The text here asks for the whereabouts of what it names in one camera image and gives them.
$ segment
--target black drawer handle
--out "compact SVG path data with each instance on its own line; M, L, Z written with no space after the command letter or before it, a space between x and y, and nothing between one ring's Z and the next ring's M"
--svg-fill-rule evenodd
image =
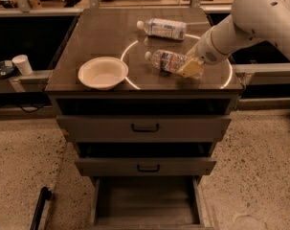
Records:
M157 173L160 169L161 169L160 165L151 167L137 165L137 171L140 173Z
M136 126L131 125L131 128L134 132L157 132L160 129L160 125L156 124L155 126Z

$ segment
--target open drawer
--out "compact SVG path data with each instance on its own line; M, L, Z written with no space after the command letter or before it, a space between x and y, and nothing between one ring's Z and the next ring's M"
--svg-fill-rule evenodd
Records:
M231 121L211 116L66 116L56 117L74 142L221 141Z
M75 163L83 176L208 175L215 161L208 144L92 143L78 144Z
M93 207L95 230L213 230L203 226L191 176L100 177Z

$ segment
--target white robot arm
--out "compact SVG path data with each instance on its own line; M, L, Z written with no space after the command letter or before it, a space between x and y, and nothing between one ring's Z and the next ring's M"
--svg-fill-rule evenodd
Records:
M290 60L290 0L234 0L231 14L202 35L187 55L214 65L262 40Z

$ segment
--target speckled floor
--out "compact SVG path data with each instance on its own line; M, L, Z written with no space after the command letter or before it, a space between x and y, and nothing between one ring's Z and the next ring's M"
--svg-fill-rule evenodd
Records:
M199 186L215 230L290 230L290 109L236 111ZM30 229L41 187L48 230L88 229L94 188L52 115L0 111L0 230Z

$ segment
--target cup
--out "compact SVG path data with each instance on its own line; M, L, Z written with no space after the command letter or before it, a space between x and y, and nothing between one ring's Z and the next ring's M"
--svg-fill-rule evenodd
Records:
M26 55L16 56L11 61L16 65L22 75L30 75L33 72Z

